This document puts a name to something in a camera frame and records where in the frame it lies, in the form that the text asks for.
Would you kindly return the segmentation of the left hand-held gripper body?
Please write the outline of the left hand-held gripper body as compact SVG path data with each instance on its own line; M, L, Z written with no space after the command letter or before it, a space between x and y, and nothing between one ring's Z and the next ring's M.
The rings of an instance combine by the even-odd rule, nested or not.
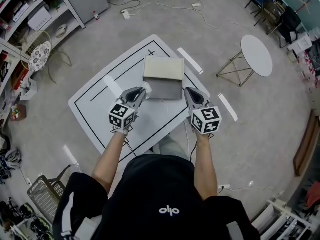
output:
M114 127L124 130L138 118L139 102L138 99L130 102L118 98L109 109L109 123Z

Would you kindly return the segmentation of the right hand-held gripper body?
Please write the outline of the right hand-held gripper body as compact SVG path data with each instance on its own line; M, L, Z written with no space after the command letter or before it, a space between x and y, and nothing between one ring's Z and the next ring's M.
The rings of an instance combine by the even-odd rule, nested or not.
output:
M222 122L222 116L217 106L205 100L201 104L188 102L189 108L188 122L193 130L201 135L208 135L217 132Z

